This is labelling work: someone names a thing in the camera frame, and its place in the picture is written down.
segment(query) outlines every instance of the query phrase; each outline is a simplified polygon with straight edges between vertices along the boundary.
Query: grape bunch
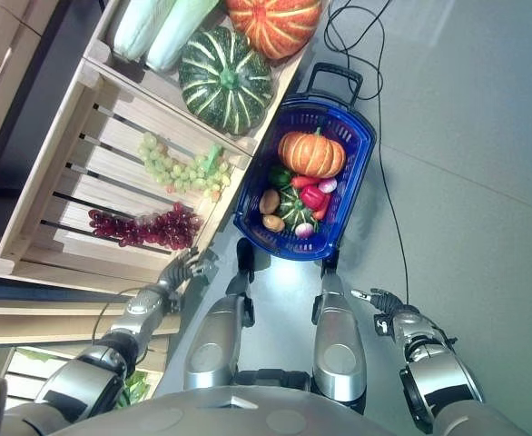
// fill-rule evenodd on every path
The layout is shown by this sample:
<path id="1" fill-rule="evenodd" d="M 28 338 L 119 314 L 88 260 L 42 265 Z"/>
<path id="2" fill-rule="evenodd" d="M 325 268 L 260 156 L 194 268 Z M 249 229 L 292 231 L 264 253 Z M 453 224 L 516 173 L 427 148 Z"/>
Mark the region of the grape bunch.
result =
<path id="1" fill-rule="evenodd" d="M 217 202 L 223 188 L 230 186 L 231 168 L 221 157 L 219 145 L 215 144 L 206 156 L 196 156 L 186 165 L 169 156 L 167 146 L 157 142 L 150 132 L 145 132 L 137 153 L 143 160 L 145 171 L 164 186 L 167 193 L 194 190 Z"/>
<path id="2" fill-rule="evenodd" d="M 91 209 L 89 225 L 95 236 L 119 239 L 119 246 L 157 243 L 172 250 L 182 250 L 193 245 L 193 238 L 202 227 L 202 219 L 181 203 L 174 203 L 173 210 L 166 213 L 152 213 L 137 218 Z"/>

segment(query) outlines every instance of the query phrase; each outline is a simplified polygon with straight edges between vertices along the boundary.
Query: white gourd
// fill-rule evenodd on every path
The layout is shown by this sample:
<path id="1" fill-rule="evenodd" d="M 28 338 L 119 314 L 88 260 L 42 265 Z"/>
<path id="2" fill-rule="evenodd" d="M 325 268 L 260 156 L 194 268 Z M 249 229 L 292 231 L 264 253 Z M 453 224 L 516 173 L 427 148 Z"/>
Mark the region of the white gourd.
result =
<path id="1" fill-rule="evenodd" d="M 113 52 L 126 61 L 139 59 L 151 46 L 175 0 L 131 0 L 116 27 Z"/>
<path id="2" fill-rule="evenodd" d="M 177 0 L 147 54 L 147 65 L 162 73 L 179 58 L 182 47 L 219 0 Z"/>

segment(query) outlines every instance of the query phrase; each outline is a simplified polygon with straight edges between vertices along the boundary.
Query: blue basket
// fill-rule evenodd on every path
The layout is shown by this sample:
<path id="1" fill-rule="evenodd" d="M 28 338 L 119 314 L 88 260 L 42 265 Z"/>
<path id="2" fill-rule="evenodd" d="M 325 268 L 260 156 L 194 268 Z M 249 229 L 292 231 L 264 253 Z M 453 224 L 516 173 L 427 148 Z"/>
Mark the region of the blue basket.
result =
<path id="1" fill-rule="evenodd" d="M 335 95 L 312 90 L 318 71 L 355 81 L 357 85 L 350 104 Z M 234 217 L 236 227 L 268 253 L 293 261 L 313 261 L 330 257 L 337 250 L 375 145 L 373 128 L 353 109 L 361 81 L 360 74 L 351 70 L 332 64 L 316 64 L 307 91 L 295 94 L 281 104 L 243 181 Z M 330 104 L 328 100 L 347 106 L 348 110 Z M 308 239 L 299 239 L 288 230 L 271 232 L 262 225 L 258 205 L 262 193 L 271 187 L 268 182 L 271 166 L 280 163 L 278 143 L 288 132 L 313 133 L 318 127 L 321 134 L 341 144 L 347 155 L 345 167 L 336 176 L 337 190 L 332 195 L 325 219 L 320 223 L 319 230 Z"/>

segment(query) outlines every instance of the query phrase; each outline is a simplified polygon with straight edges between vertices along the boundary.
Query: red grape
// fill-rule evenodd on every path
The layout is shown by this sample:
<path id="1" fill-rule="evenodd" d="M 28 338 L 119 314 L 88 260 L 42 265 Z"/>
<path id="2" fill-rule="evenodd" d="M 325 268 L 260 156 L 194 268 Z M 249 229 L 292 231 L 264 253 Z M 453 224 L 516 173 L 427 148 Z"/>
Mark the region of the red grape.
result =
<path id="1" fill-rule="evenodd" d="M 181 250 L 193 245 L 193 239 L 202 227 L 202 219 L 181 203 L 165 213 L 151 213 L 135 219 L 111 215 L 97 209 L 89 211 L 93 234 L 98 237 L 114 236 L 120 247 L 157 243 L 165 248 Z"/>

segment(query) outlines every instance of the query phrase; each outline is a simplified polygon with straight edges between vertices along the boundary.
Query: potato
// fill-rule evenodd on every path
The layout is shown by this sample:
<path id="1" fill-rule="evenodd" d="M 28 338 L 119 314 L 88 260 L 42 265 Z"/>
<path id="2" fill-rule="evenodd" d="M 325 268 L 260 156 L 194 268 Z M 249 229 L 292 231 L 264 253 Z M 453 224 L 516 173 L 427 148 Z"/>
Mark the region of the potato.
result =
<path id="1" fill-rule="evenodd" d="M 276 215 L 262 216 L 262 224 L 264 224 L 264 227 L 268 230 L 272 230 L 276 233 L 284 230 L 284 221 Z"/>
<path id="2" fill-rule="evenodd" d="M 278 193 L 273 189 L 269 189 L 264 191 L 262 194 L 260 205 L 258 207 L 260 209 L 260 213 L 268 215 L 273 213 L 280 203 L 281 197 L 278 195 Z"/>

